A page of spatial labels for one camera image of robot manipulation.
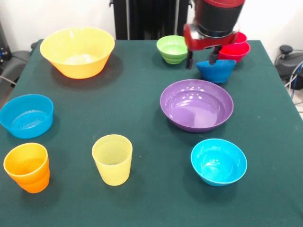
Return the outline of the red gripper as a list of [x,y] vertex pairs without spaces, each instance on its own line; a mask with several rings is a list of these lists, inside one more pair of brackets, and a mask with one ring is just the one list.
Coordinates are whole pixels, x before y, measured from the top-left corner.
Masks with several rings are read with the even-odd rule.
[[227,36],[223,37],[211,37],[206,36],[196,29],[193,23],[184,24],[183,36],[185,38],[185,43],[188,48],[187,57],[186,57],[186,69],[192,69],[193,65],[193,52],[192,51],[201,51],[207,48],[214,47],[213,51],[209,56],[209,64],[213,65],[218,60],[218,55],[221,46],[229,45],[235,43],[239,34],[239,25],[238,23],[234,26],[232,32]]

